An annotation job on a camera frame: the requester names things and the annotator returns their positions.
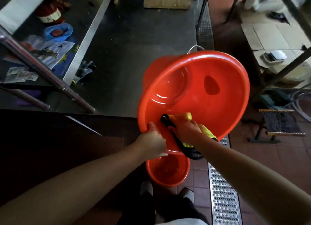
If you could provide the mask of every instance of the forearm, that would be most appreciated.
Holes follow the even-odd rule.
[[[240,196],[272,224],[305,224],[311,218],[311,197],[278,173],[203,134],[193,146]]]
[[[0,224],[72,224],[144,161],[131,145],[73,168],[0,208]]]

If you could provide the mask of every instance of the red bottle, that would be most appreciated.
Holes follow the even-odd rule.
[[[35,10],[35,15],[46,27],[64,22],[62,14],[57,8],[56,0],[44,0]]]

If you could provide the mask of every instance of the small stool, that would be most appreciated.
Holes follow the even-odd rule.
[[[292,115],[293,109],[259,109],[263,117],[261,121],[252,119],[242,120],[243,123],[255,123],[259,125],[259,129],[255,138],[247,138],[252,143],[271,143],[277,144],[281,141],[276,136],[305,136],[297,125],[295,117]],[[267,129],[266,134],[270,135],[270,139],[261,139],[262,129]]]

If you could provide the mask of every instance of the metal wire handle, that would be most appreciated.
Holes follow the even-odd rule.
[[[202,50],[205,50],[202,46],[199,46],[199,45],[194,45],[191,47],[191,49],[187,52],[187,55],[190,54],[190,51],[195,48],[195,47],[200,47]]]

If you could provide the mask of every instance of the yellow cloth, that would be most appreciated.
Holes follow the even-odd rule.
[[[188,113],[180,113],[180,114],[169,115],[169,119],[172,120],[172,121],[173,121],[173,119],[179,119],[179,118],[184,118],[184,119],[188,119],[189,121],[191,121],[192,120],[192,115],[189,112]],[[216,138],[214,136],[214,134],[210,130],[208,130],[207,127],[205,127],[204,125],[198,124],[198,127],[200,128],[201,132],[205,133],[206,135],[208,135],[209,138]],[[189,148],[193,147],[193,146],[188,145],[186,143],[183,143],[183,145],[185,147],[189,147]]]

